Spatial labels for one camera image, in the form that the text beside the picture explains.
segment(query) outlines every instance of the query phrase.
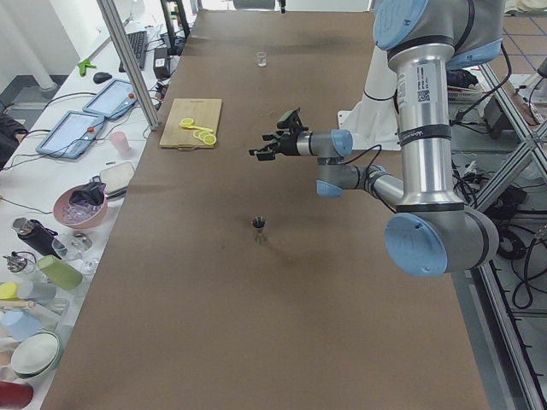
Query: black power adapter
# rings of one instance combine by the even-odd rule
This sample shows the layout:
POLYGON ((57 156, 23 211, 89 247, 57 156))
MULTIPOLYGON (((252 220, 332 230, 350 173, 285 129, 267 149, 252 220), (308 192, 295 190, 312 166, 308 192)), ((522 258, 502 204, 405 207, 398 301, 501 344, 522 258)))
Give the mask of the black power adapter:
POLYGON ((167 48, 154 49, 154 74, 157 79, 167 79, 170 77, 169 62, 167 48))

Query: black keyboard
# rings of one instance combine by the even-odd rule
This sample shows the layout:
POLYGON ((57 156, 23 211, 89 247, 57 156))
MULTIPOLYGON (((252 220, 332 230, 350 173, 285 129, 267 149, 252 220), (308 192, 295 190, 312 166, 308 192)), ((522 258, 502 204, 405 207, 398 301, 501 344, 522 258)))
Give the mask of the black keyboard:
MULTIPOLYGON (((148 36, 146 34, 146 31, 130 32, 127 34, 127 39, 133 48, 133 53, 135 53, 135 58, 141 70, 144 70, 144 61, 146 60, 146 45, 148 44, 148 36)), ((124 73, 125 71, 123 63, 120 61, 120 73, 124 73)))

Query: green clip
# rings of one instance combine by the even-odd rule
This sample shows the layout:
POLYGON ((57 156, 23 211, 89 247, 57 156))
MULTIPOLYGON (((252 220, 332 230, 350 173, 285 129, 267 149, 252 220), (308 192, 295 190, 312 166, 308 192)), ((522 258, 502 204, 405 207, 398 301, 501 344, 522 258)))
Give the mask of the green clip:
POLYGON ((94 66, 91 64, 91 61, 89 61, 89 58, 86 58, 85 60, 78 63, 79 68, 79 75, 81 77, 85 77, 85 72, 87 71, 87 68, 97 68, 97 66, 94 66))

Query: black mouse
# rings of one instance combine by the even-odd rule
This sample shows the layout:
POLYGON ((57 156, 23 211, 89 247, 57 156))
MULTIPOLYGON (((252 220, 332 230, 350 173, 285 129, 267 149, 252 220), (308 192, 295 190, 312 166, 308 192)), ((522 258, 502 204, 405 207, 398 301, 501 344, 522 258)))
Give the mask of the black mouse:
POLYGON ((93 82, 95 84, 102 84, 104 81, 107 81, 109 79, 112 78, 112 74, 111 73, 105 73, 104 71, 101 71, 99 73, 96 73, 94 76, 93 76, 93 82))

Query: green cylinder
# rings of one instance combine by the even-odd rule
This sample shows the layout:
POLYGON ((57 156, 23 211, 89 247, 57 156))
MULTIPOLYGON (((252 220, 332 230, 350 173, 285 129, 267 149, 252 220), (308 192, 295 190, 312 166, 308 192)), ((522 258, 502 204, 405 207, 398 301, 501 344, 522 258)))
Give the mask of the green cylinder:
POLYGON ((80 272, 53 255, 40 259, 37 265, 38 269, 61 289, 72 290, 82 282, 83 276, 80 272))

